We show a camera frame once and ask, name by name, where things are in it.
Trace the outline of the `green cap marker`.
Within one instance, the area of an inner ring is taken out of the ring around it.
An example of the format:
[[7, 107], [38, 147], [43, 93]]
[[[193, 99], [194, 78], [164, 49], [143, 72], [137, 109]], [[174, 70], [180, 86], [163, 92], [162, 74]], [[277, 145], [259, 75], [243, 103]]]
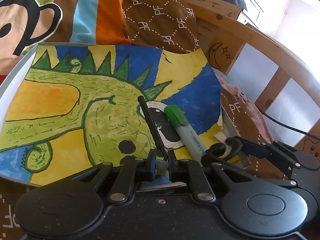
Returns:
[[176, 129], [176, 132], [180, 136], [185, 147], [188, 149], [192, 158], [201, 162], [201, 158], [206, 153], [206, 147], [196, 134], [195, 130], [189, 124], [188, 120], [184, 116], [184, 113], [177, 105], [168, 105], [164, 108], [168, 120], [172, 126]]

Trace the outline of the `striped monkey face pillow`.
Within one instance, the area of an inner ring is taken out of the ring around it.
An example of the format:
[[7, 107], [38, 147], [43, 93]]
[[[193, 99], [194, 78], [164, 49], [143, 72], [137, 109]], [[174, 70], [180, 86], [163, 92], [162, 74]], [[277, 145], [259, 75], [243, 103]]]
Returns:
[[40, 42], [130, 44], [123, 0], [1, 0], [1, 75]]

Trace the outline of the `brown PF patterned duvet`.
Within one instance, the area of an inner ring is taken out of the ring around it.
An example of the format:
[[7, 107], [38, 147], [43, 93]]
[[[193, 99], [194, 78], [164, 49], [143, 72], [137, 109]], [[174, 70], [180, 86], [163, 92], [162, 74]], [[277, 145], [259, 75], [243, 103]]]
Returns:
[[48, 42], [134, 44], [187, 53], [196, 46], [197, 23], [178, 0], [37, 0], [53, 2], [62, 20]]

